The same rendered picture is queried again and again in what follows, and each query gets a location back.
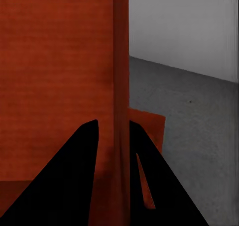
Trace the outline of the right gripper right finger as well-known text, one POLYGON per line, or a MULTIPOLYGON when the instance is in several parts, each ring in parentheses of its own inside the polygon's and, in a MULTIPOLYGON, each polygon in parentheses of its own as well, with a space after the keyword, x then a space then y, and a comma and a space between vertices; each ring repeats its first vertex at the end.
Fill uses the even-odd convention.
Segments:
POLYGON ((130 226, 209 226, 143 127, 129 121, 130 226), (141 162, 155 208, 144 206, 141 162))

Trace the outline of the storage box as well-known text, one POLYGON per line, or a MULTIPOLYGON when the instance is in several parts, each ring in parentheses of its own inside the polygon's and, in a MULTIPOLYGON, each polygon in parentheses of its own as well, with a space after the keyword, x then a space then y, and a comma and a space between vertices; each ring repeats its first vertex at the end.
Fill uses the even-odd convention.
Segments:
MULTIPOLYGON (((146 131, 151 141, 154 143, 156 148, 162 154, 162 145, 164 137, 164 127, 165 127, 165 116, 156 115, 148 112, 143 112, 139 110, 129 109, 129 120, 140 124, 146 131)), ((140 167, 139 174, 142 176, 144 174, 143 168, 140 167)), ((148 183, 141 178, 141 188, 144 200, 144 206, 148 209, 154 209, 154 201, 148 186, 148 183)))
POLYGON ((0 218, 98 120, 88 226, 130 226, 128 0, 0 0, 0 218))

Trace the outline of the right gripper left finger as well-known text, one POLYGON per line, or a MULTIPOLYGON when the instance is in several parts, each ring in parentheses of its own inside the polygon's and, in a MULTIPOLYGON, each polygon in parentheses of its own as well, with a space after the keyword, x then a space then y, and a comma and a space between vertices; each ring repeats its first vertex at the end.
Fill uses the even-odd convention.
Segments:
POLYGON ((81 125, 9 209, 0 226, 88 226, 98 120, 81 125))

